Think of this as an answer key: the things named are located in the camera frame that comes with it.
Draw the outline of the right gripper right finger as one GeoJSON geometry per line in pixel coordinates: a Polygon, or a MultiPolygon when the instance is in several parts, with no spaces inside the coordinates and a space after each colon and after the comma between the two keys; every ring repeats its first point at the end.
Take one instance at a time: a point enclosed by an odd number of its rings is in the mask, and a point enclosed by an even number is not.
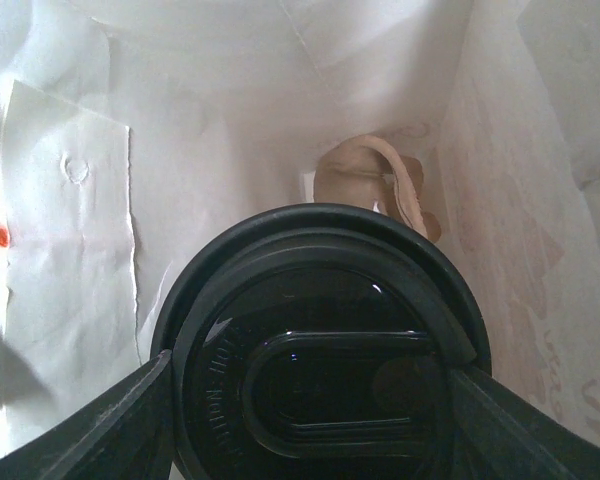
{"type": "Polygon", "coordinates": [[[449,371],[453,479],[600,479],[600,448],[472,366],[449,371]]]}

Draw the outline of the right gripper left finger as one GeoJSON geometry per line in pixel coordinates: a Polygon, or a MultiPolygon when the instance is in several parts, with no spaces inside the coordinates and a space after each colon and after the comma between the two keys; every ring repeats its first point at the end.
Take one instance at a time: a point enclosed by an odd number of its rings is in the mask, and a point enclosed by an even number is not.
{"type": "Polygon", "coordinates": [[[0,459],[0,479],[167,479],[173,456],[171,352],[163,350],[0,459]]]}

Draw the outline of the cream bear paper bag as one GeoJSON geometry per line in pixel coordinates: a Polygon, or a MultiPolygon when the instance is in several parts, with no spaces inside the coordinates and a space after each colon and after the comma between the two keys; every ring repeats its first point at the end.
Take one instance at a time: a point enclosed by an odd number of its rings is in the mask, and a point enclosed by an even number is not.
{"type": "Polygon", "coordinates": [[[495,377],[600,447],[600,1],[0,1],[0,458],[360,134],[422,162],[495,377]]]}

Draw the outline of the cardboard cup carrier tray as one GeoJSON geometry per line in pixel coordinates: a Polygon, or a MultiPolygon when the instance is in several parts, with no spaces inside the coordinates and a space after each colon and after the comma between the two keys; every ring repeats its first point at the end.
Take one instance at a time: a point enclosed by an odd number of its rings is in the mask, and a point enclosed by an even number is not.
{"type": "Polygon", "coordinates": [[[386,215],[437,242],[441,226],[420,203],[424,171],[419,160],[402,156],[382,138],[359,135],[325,153],[314,181],[316,203],[354,206],[386,215]]]}

